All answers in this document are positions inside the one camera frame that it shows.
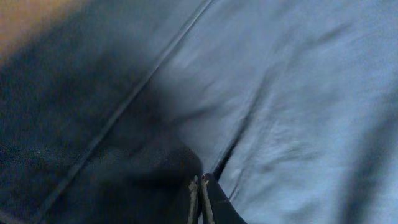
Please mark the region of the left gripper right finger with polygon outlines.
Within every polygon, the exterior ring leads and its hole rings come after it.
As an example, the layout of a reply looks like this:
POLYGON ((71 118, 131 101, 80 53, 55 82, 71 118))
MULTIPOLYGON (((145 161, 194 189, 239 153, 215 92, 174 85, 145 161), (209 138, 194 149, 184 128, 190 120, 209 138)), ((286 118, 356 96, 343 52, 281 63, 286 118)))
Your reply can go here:
POLYGON ((232 206, 213 174, 201 177, 203 224, 247 224, 232 206))

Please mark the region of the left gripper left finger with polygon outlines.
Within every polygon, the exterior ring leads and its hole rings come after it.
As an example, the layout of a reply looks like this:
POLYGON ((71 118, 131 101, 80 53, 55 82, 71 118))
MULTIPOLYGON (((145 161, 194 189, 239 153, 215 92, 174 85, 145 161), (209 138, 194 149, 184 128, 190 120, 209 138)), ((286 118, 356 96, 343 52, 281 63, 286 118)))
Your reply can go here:
POLYGON ((190 208, 188 213, 187 224, 197 224, 197 211, 198 211, 198 177, 194 176, 189 186, 190 194, 190 208))

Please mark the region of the navy blue shorts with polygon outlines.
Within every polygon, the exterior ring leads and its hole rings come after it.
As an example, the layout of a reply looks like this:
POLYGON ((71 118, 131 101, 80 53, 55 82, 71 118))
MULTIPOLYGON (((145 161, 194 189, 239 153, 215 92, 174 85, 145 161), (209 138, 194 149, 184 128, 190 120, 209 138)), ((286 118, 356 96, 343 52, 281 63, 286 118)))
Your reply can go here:
POLYGON ((1 222, 397 222, 396 1, 2 1, 1 222))

